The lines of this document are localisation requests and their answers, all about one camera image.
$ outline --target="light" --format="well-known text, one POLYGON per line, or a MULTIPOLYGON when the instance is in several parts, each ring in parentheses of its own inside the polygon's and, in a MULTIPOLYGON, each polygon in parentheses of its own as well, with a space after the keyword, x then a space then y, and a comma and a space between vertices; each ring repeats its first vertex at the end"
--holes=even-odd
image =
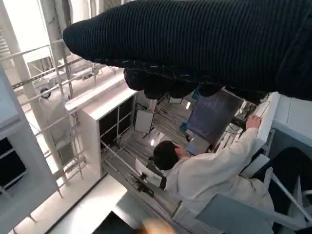
MULTIPOLYGON (((21 51, 49 44, 49 37, 41 16, 38 0, 4 0, 3 2, 21 51)), ((23 57, 26 62, 32 62, 48 56, 50 56, 49 47, 44 47, 25 54, 23 57)))
POLYGON ((188 102, 188 103, 186 104, 186 109, 189 109, 189 108, 190 108, 190 105, 191 105, 191 103, 188 102))

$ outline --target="black panel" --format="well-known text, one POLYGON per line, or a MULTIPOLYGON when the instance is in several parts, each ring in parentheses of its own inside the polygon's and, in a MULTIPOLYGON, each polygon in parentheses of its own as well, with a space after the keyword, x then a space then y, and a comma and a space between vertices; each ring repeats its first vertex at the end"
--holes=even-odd
POLYGON ((0 186, 4 187, 25 172, 26 167, 15 151, 0 159, 0 186))
POLYGON ((102 119, 99 120, 99 134, 104 134, 117 123, 118 110, 115 108, 102 119))
POLYGON ((127 114, 129 114, 132 111, 133 98, 134 97, 129 98, 123 104, 120 105, 119 119, 124 118, 127 114))
POLYGON ((114 212, 110 212, 93 234, 132 234, 133 229, 119 218, 114 212))
POLYGON ((130 115, 119 123, 118 134, 121 134, 130 126, 130 115))
POLYGON ((0 140, 0 156, 11 150, 13 147, 7 138, 0 140))
POLYGON ((104 136, 101 137, 101 140, 107 144, 112 145, 117 137, 117 126, 110 130, 108 133, 106 133, 104 136))

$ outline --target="white structure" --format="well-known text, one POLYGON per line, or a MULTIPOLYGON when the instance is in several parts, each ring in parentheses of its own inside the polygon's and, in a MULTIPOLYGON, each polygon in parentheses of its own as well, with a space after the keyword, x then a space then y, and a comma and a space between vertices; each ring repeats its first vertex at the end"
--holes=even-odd
POLYGON ((8 190, 1 188, 0 227, 2 233, 8 233, 57 191, 58 185, 1 67, 0 93, 0 139, 10 141, 26 167, 20 181, 8 190))

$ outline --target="equipment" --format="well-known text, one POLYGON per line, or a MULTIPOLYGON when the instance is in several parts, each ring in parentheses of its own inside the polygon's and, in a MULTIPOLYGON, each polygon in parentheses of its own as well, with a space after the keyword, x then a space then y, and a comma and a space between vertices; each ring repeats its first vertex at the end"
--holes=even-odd
POLYGON ((214 145, 242 103, 242 99, 223 90, 211 97, 199 96, 187 128, 214 145))
POLYGON ((141 177, 148 182, 159 187, 161 183, 161 177, 156 175, 154 172, 145 167, 137 158, 136 158, 136 170, 140 173, 141 177))
POLYGON ((136 111, 135 131, 150 133, 154 119, 154 113, 144 110, 136 111))
POLYGON ((198 135, 195 135, 189 142, 189 144, 186 146, 186 150, 190 152, 192 155, 199 155, 205 153, 209 146, 210 145, 207 141, 205 141, 198 135))

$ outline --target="computer screen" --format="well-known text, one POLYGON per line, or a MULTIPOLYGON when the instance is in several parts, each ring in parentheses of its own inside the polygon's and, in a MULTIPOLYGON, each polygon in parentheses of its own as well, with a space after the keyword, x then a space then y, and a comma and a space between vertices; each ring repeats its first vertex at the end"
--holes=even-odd
POLYGON ((187 128, 215 145, 242 103, 242 99, 223 90, 210 97, 199 96, 187 128))

